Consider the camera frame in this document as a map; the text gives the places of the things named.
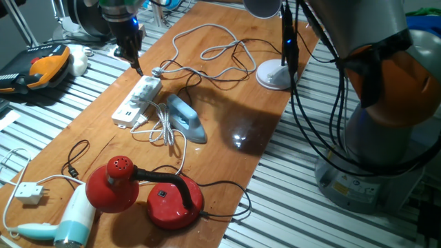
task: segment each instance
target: hair dryer handle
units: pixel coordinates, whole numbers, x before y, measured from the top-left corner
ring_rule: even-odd
[[[8,231],[17,232],[21,236],[33,240],[53,240],[57,229],[58,225],[51,225],[49,223],[28,223],[19,225],[18,227],[9,228]]]

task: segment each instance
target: white plug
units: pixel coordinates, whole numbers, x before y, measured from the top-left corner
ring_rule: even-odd
[[[37,205],[43,197],[43,192],[44,187],[37,183],[20,183],[14,196],[24,205]]]

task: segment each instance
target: wooden tabletop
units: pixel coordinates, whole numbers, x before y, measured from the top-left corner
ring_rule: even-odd
[[[211,3],[198,2],[180,21],[170,28],[141,58],[141,67],[149,75],[152,68],[161,61],[174,56],[172,39],[178,33],[204,23],[217,23],[230,29],[238,39],[265,39],[281,47],[281,23],[279,17],[257,19],[243,10],[221,7]],[[317,38],[306,23],[301,23],[300,32],[309,49],[317,44]],[[203,28],[177,40],[180,48],[177,61],[183,65],[204,70],[210,75],[218,74],[224,68],[234,66],[232,51],[226,52],[215,61],[202,61],[199,54],[206,48],[232,42],[228,33],[218,28]],[[300,71],[306,65],[309,54],[303,44],[300,47]],[[260,41],[247,42],[247,47],[257,65],[268,59],[280,58],[272,48]],[[252,67],[244,52],[237,57]],[[177,93],[187,79],[187,72],[163,75],[163,89],[156,102],[163,102],[167,96]],[[241,72],[228,72],[222,79],[235,79]],[[148,134],[133,137],[129,129],[122,130],[113,124],[111,115],[127,96],[139,75],[129,69],[121,75],[99,98],[69,124],[30,163],[24,181],[37,181],[53,174],[59,174],[67,161],[68,152],[81,139],[88,139],[91,147],[87,153],[74,162],[79,178],[83,181],[99,166],[117,155],[130,157],[144,169],[159,165],[180,165],[183,153],[183,139],[176,137],[174,147],[163,146],[162,141],[148,142]],[[246,186],[265,150],[273,130],[287,104],[289,92],[271,91],[256,82],[255,74],[240,83],[211,83],[208,80],[189,90],[193,108],[207,133],[205,145],[189,143],[184,172],[198,183],[216,180],[233,180]],[[151,121],[140,130],[151,129]],[[65,180],[56,179],[44,184],[50,189],[37,206],[23,206],[13,200],[7,224],[15,227],[24,223],[58,224],[67,205],[72,188]],[[228,218],[201,218],[195,225],[180,231],[164,231],[150,222],[145,201],[151,185],[142,186],[138,202],[120,214],[102,214],[96,220],[89,237],[88,247],[217,247],[228,226]],[[10,196],[12,186],[0,189],[0,211]],[[242,191],[233,185],[216,185],[202,188],[205,211],[214,214],[232,214],[242,196]],[[9,237],[4,227],[3,235]],[[51,242],[38,242],[21,238],[22,247],[40,247]]]

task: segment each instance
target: white power strip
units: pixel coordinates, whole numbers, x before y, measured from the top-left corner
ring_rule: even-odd
[[[133,127],[139,116],[147,109],[149,103],[146,101],[153,101],[162,86],[160,79],[143,76],[113,113],[113,122],[120,128]]]

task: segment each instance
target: white lamp base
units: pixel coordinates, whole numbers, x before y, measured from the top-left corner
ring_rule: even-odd
[[[261,86],[270,90],[286,90],[291,87],[288,66],[282,66],[280,59],[268,60],[259,65],[256,78]]]

